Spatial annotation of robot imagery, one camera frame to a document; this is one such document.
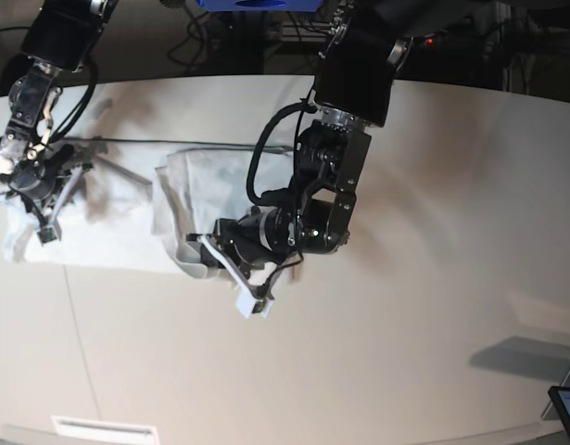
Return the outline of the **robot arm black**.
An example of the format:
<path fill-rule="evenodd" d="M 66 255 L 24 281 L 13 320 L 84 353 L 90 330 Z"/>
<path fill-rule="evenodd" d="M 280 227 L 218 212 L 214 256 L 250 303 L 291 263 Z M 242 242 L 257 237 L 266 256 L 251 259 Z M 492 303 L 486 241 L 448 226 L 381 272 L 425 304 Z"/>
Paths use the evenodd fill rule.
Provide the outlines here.
<path fill-rule="evenodd" d="M 251 209 L 219 219 L 200 235 L 202 261 L 241 286 L 250 312 L 266 310 L 279 273 L 308 254 L 331 254 L 349 237 L 370 126 L 386 123 L 391 88 L 412 40 L 467 12 L 464 1 L 347 1 L 331 21 L 330 39 L 309 94 L 266 124 L 247 171 Z M 297 127 L 293 173 L 284 188 L 258 192 L 260 157 L 275 127 L 290 115 L 313 117 Z"/>
<path fill-rule="evenodd" d="M 28 29 L 21 52 L 31 65 L 10 87 L 11 116 L 0 137 L 0 203 L 18 198 L 21 210 L 43 243 L 59 240 L 58 215 L 93 163 L 65 136 L 95 92 L 98 67 L 91 52 L 116 8 L 114 1 L 45 1 Z M 63 72 L 87 69 L 89 83 L 60 126 L 53 111 Z"/>

